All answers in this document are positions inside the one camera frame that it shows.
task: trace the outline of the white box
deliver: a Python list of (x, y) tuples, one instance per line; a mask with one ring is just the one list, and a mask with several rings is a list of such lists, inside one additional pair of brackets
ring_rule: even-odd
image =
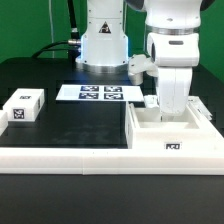
[(221, 134), (192, 103), (173, 121), (161, 121), (159, 107), (126, 106), (125, 134), (128, 148), (156, 152), (204, 152), (215, 150), (223, 140)]
[(17, 89), (3, 110), (8, 114), (8, 121), (35, 121), (43, 104), (43, 89)]
[(0, 136), (7, 127), (8, 127), (7, 113), (4, 112), (3, 110), (0, 110)]

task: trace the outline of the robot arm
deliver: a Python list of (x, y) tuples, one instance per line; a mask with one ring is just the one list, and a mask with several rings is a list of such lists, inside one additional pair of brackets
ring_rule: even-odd
[(129, 62), (129, 77), (141, 83), (142, 72), (155, 77), (163, 116), (180, 116), (186, 107), (192, 67), (199, 63), (197, 29), (200, 10), (213, 0), (127, 0), (135, 10), (146, 10), (146, 51)]

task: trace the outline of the green wall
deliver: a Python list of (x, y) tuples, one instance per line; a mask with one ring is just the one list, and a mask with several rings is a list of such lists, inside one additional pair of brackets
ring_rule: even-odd
[[(67, 40), (70, 27), (66, 0), (52, 0), (55, 41)], [(74, 0), (81, 33), (86, 29), (86, 1)], [(216, 0), (202, 12), (201, 63), (224, 81), (224, 1)], [(145, 13), (128, 9), (126, 33), (130, 55), (142, 53)], [(29, 57), (51, 42), (48, 0), (0, 0), (0, 62)], [(66, 53), (56, 53), (66, 57)]]

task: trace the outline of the white block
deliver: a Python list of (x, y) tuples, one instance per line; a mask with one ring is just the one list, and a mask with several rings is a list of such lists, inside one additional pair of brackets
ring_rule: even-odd
[(43, 104), (43, 89), (17, 89), (3, 110), (8, 114), (8, 121), (35, 121)]
[(7, 127), (8, 127), (7, 113), (4, 112), (3, 110), (0, 110), (0, 136)]

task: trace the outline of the black tabletop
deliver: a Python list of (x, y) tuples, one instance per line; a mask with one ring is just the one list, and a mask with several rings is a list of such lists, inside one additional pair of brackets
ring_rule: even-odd
[[(155, 94), (153, 79), (145, 75), (144, 80), (143, 94)], [(0, 106), (17, 88), (42, 88), (46, 102), (36, 122), (10, 122), (0, 147), (127, 148), (125, 102), (59, 102), (62, 84), (131, 85), (127, 72), (84, 72), (66, 59), (7, 60), (0, 65)], [(224, 85), (201, 66), (194, 72), (191, 94), (201, 98), (224, 134)]]
[[(62, 84), (129, 85), (126, 73), (77, 71), (63, 59), (10, 59), (0, 65), (0, 105), (17, 88), (44, 88), (35, 123), (10, 123), (0, 147), (126, 148), (124, 103), (55, 101)], [(144, 94), (155, 93), (146, 76)], [(199, 96), (223, 134), (223, 84), (202, 66), (191, 94)], [(223, 224), (224, 177), (180, 175), (0, 175), (4, 224)]]

